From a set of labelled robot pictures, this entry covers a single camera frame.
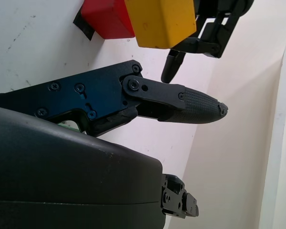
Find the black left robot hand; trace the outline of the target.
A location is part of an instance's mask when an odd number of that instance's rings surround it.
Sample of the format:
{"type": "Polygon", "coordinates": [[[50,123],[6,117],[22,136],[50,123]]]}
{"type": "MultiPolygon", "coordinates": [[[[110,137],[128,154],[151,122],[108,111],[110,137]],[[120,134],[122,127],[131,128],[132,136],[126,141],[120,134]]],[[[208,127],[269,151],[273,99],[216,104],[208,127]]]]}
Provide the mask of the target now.
{"type": "Polygon", "coordinates": [[[170,83],[187,53],[221,58],[239,18],[245,15],[253,0],[195,0],[197,31],[172,47],[161,76],[170,83]]]}

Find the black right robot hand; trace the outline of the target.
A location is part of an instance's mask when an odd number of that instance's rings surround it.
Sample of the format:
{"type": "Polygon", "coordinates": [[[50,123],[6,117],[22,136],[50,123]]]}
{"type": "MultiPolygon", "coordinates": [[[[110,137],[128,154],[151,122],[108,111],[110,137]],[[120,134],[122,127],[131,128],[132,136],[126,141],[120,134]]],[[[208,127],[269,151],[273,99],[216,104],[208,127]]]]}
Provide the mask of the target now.
{"type": "Polygon", "coordinates": [[[224,103],[134,60],[0,94],[0,229],[162,229],[199,215],[159,160],[100,136],[136,117],[207,124],[224,103]]]}

